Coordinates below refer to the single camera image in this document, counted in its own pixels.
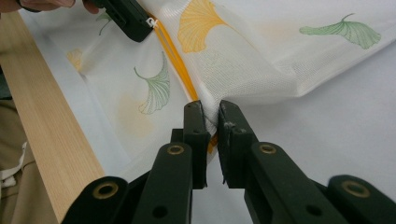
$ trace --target brass rivet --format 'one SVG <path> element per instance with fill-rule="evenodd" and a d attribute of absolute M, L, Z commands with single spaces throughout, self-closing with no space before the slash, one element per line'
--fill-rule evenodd
<path fill-rule="evenodd" d="M 167 149 L 167 152 L 171 155 L 178 155 L 184 152 L 184 147 L 181 146 L 171 146 Z"/>
<path fill-rule="evenodd" d="M 93 190 L 93 197 L 96 199 L 108 199 L 114 196 L 119 190 L 119 186 L 113 181 L 107 181 L 96 186 Z"/>
<path fill-rule="evenodd" d="M 370 191 L 366 187 L 364 187 L 362 184 L 360 184 L 356 181 L 346 180 L 341 184 L 341 186 L 343 187 L 343 189 L 346 192 L 348 192 L 358 198 L 370 197 Z"/>
<path fill-rule="evenodd" d="M 275 154 L 276 153 L 275 147 L 266 145 L 266 144 L 260 145 L 260 150 L 266 154 Z"/>

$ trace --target ginkgo leaf print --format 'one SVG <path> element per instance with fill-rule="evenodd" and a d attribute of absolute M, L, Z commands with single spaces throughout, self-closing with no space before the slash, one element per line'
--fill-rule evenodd
<path fill-rule="evenodd" d="M 170 95 L 170 81 L 168 76 L 168 62 L 163 54 L 163 68 L 161 72 L 155 77 L 142 77 L 137 73 L 136 75 L 148 83 L 148 98 L 144 104 L 139 106 L 139 111 L 143 114 L 152 114 L 156 110 L 162 109 L 169 101 Z"/>
<path fill-rule="evenodd" d="M 358 21 L 345 21 L 349 14 L 336 24 L 313 28 L 305 26 L 300 29 L 304 35 L 340 35 L 350 43 L 361 46 L 362 49 L 369 49 L 372 45 L 379 42 L 381 34 L 377 33 L 368 25 Z"/>
<path fill-rule="evenodd" d="M 105 27 L 108 25 L 109 22 L 113 21 L 113 19 L 111 19 L 111 17 L 107 14 L 107 13 L 102 13 L 100 14 L 100 16 L 98 18 L 96 18 L 97 21 L 101 21 L 101 20 L 107 20 L 106 24 L 102 27 L 102 29 L 100 29 L 99 31 L 99 35 L 102 34 L 103 29 L 105 29 Z"/>
<path fill-rule="evenodd" d="M 208 0 L 192 0 L 181 14 L 177 39 L 185 53 L 199 52 L 206 48 L 205 38 L 210 29 L 227 25 Z"/>

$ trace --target light wood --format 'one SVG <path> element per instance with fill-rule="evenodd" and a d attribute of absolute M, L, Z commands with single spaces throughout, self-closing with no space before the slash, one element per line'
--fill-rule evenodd
<path fill-rule="evenodd" d="M 17 12 L 1 15 L 0 64 L 61 221 L 83 188 L 104 171 Z"/>

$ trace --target black clamp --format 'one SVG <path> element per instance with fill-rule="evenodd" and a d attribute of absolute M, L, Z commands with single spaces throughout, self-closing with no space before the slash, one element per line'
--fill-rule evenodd
<path fill-rule="evenodd" d="M 245 189 L 253 223 L 396 223 L 396 204 L 350 175 L 328 187 L 310 180 L 279 146 L 259 142 L 239 107 L 219 108 L 219 158 L 229 188 Z M 193 189 L 206 186 L 209 133 L 200 102 L 184 108 L 184 129 L 172 132 L 150 172 L 132 183 L 103 177 L 87 186 L 67 212 L 68 223 L 191 223 Z"/>
<path fill-rule="evenodd" d="M 105 8 L 110 18 L 133 41 L 142 42 L 152 31 L 148 13 L 136 0 L 92 0 L 99 8 Z"/>

